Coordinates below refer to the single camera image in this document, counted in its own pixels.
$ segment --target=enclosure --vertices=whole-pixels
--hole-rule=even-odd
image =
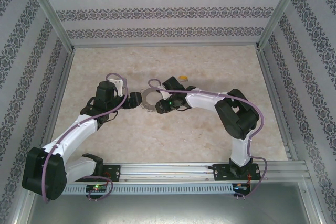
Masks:
[[[336,223],[335,15],[336,0],[1,0],[0,222]],[[70,157],[120,165],[111,196],[89,202],[74,182],[45,204],[22,189],[27,152],[62,134],[109,72],[131,92],[171,76],[241,90],[265,116],[255,195],[236,200],[207,169],[232,152],[216,114],[143,106]]]

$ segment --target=beige floor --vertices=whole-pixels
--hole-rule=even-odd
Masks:
[[[278,126],[253,46],[131,47],[77,49],[58,116],[54,138],[79,115],[109,72],[128,80],[130,91],[148,88],[147,81],[188,76],[186,86],[226,92],[240,89],[263,111],[266,123],[251,152],[270,161],[287,160]],[[120,110],[73,153],[98,155],[104,162],[228,161],[232,139],[217,114],[192,109],[160,115],[138,107]]]

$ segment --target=wallpaper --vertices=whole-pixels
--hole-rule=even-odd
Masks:
[[[37,0],[0,0],[0,223],[22,189],[27,151],[41,146],[68,53]]]
[[[279,0],[50,0],[77,45],[257,42]]]
[[[291,0],[264,54],[297,155],[336,223],[336,0]]]

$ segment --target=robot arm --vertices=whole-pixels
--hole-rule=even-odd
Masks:
[[[91,154],[83,154],[80,159],[74,162],[68,163],[68,159],[85,139],[108,121],[109,115],[107,114],[96,119],[88,120],[83,124],[79,124],[79,122],[117,107],[124,99],[122,85],[122,80],[100,82],[97,86],[96,96],[88,101],[87,106],[81,110],[80,115],[69,128],[76,124],[78,124],[78,127],[69,132],[69,134],[57,144],[57,148],[53,151],[48,161],[45,183],[47,198],[51,200],[58,198],[67,183],[76,181],[84,176],[102,176],[103,160],[101,158]],[[130,96],[126,98],[122,108],[132,109],[140,105],[141,102],[141,93],[132,92]],[[27,153],[22,181],[23,188],[41,195],[41,178],[45,159],[65,132],[44,147],[33,147]]]
[[[170,77],[162,85],[166,90],[200,90],[194,86],[185,89],[174,77]],[[238,89],[222,94],[247,100]],[[232,154],[229,161],[232,165],[232,173],[237,177],[243,174],[251,163],[248,155],[248,141],[259,120],[257,111],[241,101],[197,92],[171,93],[168,98],[160,100],[155,107],[157,112],[162,114],[179,109],[181,106],[217,112],[226,131],[233,137]]]

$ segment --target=floor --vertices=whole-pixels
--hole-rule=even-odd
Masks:
[[[254,46],[123,47],[77,49],[58,115],[54,139],[74,122],[109,72],[127,78],[129,91],[147,89],[147,81],[187,76],[187,87],[228,92],[240,89],[263,111],[266,123],[253,139],[251,153],[270,161],[287,160]],[[217,114],[203,109],[167,114],[138,107],[84,141],[70,161],[84,153],[113,163],[228,161],[232,138]]]

